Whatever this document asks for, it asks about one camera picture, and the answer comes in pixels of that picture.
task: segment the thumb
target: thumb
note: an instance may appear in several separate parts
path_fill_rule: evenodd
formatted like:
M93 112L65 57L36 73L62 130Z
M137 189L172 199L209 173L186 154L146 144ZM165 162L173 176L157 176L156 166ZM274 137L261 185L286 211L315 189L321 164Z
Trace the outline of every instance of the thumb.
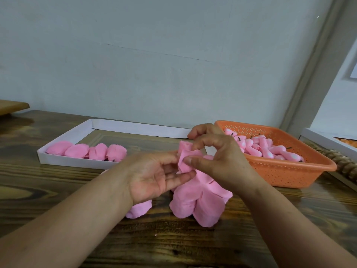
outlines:
M212 160L205 159L201 156L187 156L184 158L184 163L208 175L211 174L213 169L212 165L214 164Z

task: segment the wood grain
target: wood grain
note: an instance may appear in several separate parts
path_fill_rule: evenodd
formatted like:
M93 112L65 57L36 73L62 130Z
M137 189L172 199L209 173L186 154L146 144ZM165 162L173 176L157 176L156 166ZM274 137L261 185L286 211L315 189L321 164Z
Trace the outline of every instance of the wood grain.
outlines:
M36 150L89 117L29 111L0 117L0 236L44 213L101 170L40 165ZM357 256L357 193L327 173L306 189L280 188L315 225ZM276 267L242 200L212 228L176 218L172 193L123 219L82 267Z
M28 103L0 100L0 116L29 108Z

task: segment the perforated basket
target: perforated basket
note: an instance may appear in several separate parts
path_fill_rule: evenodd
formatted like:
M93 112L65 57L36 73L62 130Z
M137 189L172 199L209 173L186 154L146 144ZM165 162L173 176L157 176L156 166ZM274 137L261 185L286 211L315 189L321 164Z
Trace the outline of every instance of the perforated basket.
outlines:
M335 171L336 164L313 148L292 137L288 133L268 126L218 120L215 122L222 130L229 128L247 138L263 134L271 138L274 145L292 147L290 152L302 156L305 162L291 162L245 154L251 166L271 185L290 188L309 187L323 171Z

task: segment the fingernail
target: fingernail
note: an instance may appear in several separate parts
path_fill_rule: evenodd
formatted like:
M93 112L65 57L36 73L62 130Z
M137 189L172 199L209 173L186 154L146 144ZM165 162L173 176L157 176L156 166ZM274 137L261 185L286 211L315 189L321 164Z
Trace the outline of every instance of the fingernail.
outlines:
M191 159L190 157L185 157L185 158L184 158L184 163L185 163L185 164L188 164L188 165L191 165L191 160L192 160L192 159Z

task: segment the white box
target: white box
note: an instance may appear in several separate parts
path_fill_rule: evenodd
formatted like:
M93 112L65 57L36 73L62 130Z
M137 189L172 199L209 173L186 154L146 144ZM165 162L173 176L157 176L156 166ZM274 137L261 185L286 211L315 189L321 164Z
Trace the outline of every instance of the white box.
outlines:
M73 144L78 143L84 137L89 135L95 129L105 131L115 131L120 133L140 134L149 136L159 136L168 138L187 138L190 129L149 125L134 122L106 120L106 119L89 119L68 132L60 135L50 143L38 149L37 155L41 164L62 165L62 166L75 166L82 168L95 168L95 169L109 169L117 162L98 161L89 159L78 159L59 155L47 154L46 150L49 146L59 141L69 141ZM216 149L213 147L206 147L207 154L214 155Z
M323 148L337 150L357 162L357 148L335 138L356 139L356 135L337 135L334 133L320 132L311 128L304 128L301 132L301 136L315 142Z

